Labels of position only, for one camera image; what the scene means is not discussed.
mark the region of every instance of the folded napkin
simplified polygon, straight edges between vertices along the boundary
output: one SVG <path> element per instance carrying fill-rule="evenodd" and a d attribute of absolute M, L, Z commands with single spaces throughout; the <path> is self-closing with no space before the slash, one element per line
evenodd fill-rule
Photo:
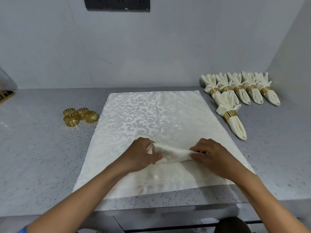
<path fill-rule="evenodd" d="M 222 73 L 216 74 L 216 81 L 218 82 L 217 87 L 223 93 L 226 91 L 233 91 L 233 87 L 231 85 L 232 81 L 228 81 L 227 75 L 222 75 Z M 235 93 L 233 93 L 233 106 L 237 106 L 239 104 L 239 99 Z"/>
<path fill-rule="evenodd" d="M 246 131 L 241 123 L 237 111 L 241 105 L 234 106 L 235 93 L 232 90 L 225 91 L 220 95 L 216 95 L 218 98 L 219 106 L 216 112 L 225 118 L 229 124 L 232 132 L 241 140 L 246 140 Z"/>
<path fill-rule="evenodd" d="M 232 81 L 231 86 L 233 87 L 234 92 L 238 95 L 240 100 L 247 105 L 251 104 L 251 99 L 249 98 L 246 90 L 243 87 L 242 83 L 242 74 L 239 73 L 227 73 L 227 77 L 230 81 Z"/>
<path fill-rule="evenodd" d="M 257 104 L 262 104 L 263 98 L 256 86 L 255 75 L 253 73 L 246 73 L 242 71 L 242 81 L 244 89 L 251 96 L 253 101 Z"/>
<path fill-rule="evenodd" d="M 152 143 L 147 148 L 148 154 L 162 153 L 163 158 L 156 162 L 156 164 L 161 163 L 177 163 L 186 160 L 191 160 L 190 157 L 193 153 L 199 153 L 186 149 L 179 149 L 169 145 L 162 145 L 160 143 Z"/>
<path fill-rule="evenodd" d="M 211 97 L 214 99 L 214 101 L 216 102 L 216 104 L 218 105 L 217 101 L 215 100 L 215 95 L 220 94 L 219 92 L 219 88 L 218 88 L 218 84 L 216 83 L 216 76 L 215 74 L 207 74 L 205 75 L 201 75 L 201 78 L 203 79 L 204 83 L 205 83 L 205 89 L 204 91 L 207 94 L 210 94 Z"/>
<path fill-rule="evenodd" d="M 263 75 L 262 73 L 255 73 L 256 86 L 260 90 L 260 93 L 273 105 L 279 106 L 280 100 L 277 94 L 270 88 L 272 81 L 268 80 L 268 72 Z"/>

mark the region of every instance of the dark pants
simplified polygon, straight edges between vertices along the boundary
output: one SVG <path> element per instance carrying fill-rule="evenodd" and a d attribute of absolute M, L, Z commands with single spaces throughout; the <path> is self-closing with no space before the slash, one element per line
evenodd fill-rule
<path fill-rule="evenodd" d="M 245 222 L 235 216 L 221 219 L 214 233 L 252 233 L 252 231 Z"/>

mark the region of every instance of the hand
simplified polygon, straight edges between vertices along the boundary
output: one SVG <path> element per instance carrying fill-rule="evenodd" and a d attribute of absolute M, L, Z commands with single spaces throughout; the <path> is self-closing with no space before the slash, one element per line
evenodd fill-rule
<path fill-rule="evenodd" d="M 208 169 L 220 177 L 240 184 L 248 173 L 252 173 L 237 160 L 225 147 L 212 139 L 200 139 L 190 148 L 202 154 L 192 154 L 191 158 L 204 164 Z"/>
<path fill-rule="evenodd" d="M 114 161 L 126 172 L 136 172 L 146 168 L 150 164 L 162 159 L 162 154 L 148 154 L 147 147 L 154 143 L 148 138 L 139 137 L 127 148 L 127 150 Z"/>

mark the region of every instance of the person's right arm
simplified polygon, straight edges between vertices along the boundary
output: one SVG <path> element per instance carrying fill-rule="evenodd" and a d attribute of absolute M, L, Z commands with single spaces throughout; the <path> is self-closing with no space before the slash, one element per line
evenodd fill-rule
<path fill-rule="evenodd" d="M 215 174 L 231 180 L 244 193 L 269 233 L 310 233 L 265 187 L 260 178 L 248 170 L 225 147 L 212 139 L 201 139 L 192 151 L 192 159 Z"/>

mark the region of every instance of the person's left arm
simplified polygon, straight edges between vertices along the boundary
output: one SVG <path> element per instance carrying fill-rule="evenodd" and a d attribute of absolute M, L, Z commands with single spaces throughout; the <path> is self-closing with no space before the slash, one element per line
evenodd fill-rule
<path fill-rule="evenodd" d="M 76 233 L 120 179 L 162 158 L 161 154 L 147 154 L 147 147 L 151 143 L 151 140 L 142 137 L 135 140 L 118 159 L 92 180 L 31 223 L 27 232 Z"/>

